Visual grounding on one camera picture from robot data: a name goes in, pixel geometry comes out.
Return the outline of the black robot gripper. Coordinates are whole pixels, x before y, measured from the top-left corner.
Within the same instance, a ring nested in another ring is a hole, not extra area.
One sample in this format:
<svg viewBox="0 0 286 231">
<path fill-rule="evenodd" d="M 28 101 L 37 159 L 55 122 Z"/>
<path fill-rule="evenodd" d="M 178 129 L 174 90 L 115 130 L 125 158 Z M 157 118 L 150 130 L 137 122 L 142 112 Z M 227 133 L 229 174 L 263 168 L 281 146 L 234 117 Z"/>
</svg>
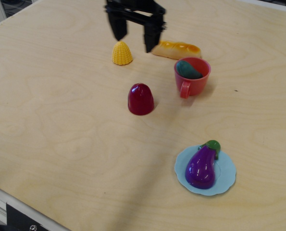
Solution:
<svg viewBox="0 0 286 231">
<path fill-rule="evenodd" d="M 158 45 L 166 10 L 154 0 L 107 0 L 106 13 L 117 41 L 127 34 L 127 21 L 144 26 L 146 53 Z"/>
</svg>

